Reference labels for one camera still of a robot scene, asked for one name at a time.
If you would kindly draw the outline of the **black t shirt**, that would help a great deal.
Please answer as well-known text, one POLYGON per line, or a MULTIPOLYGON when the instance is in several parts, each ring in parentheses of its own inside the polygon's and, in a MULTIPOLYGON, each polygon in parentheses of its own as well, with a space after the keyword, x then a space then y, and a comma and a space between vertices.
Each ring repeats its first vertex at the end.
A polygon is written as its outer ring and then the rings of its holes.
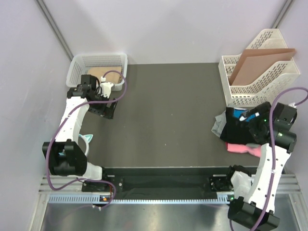
POLYGON ((246 112, 245 109, 235 109, 227 107, 224 113, 226 117, 226 124, 223 127, 220 139, 226 143, 232 144, 248 144, 255 143, 251 135, 248 124, 254 120, 256 114, 252 114, 244 120, 240 120, 242 113, 246 112))

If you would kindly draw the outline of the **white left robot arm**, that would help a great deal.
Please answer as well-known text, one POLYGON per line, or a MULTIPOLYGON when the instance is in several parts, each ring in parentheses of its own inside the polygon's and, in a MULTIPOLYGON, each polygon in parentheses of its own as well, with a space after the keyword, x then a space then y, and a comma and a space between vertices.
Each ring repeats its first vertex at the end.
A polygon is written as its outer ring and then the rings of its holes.
POLYGON ((87 112, 106 119, 114 117, 117 99, 110 99, 113 84, 104 77, 81 75, 81 83, 67 92, 66 107, 61 123, 50 142, 45 142, 42 151, 46 159, 46 177, 52 190, 51 175, 75 177, 77 181, 92 181, 99 191, 109 186, 105 169, 90 163, 89 151, 82 151, 78 144, 80 129, 87 112))

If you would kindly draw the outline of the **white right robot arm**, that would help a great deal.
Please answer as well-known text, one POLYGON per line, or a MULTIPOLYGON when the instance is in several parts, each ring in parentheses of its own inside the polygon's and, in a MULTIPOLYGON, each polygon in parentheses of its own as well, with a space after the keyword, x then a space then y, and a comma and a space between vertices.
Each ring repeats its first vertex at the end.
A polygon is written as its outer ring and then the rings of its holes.
POLYGON ((290 131, 297 117, 295 106, 269 102, 250 110, 236 109, 238 125, 248 129, 260 145, 261 155, 255 176, 243 166, 234 165, 224 179, 234 191, 228 219, 251 231, 271 231, 279 226, 274 215, 277 187, 283 168, 296 144, 296 134, 290 131))

